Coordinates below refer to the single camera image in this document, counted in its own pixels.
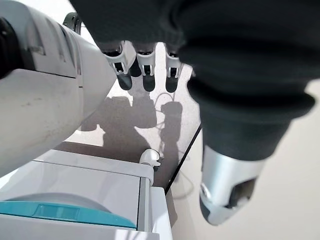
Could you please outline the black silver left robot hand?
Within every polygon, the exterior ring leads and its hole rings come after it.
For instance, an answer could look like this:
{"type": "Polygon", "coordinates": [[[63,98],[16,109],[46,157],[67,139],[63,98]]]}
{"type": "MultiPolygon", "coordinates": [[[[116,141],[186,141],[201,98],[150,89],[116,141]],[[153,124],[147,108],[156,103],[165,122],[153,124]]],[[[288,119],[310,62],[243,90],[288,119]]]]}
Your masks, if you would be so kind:
{"type": "Polygon", "coordinates": [[[203,133],[200,209],[217,226],[252,196],[320,76],[317,0],[73,0],[101,50],[162,42],[193,68],[203,133]]]}

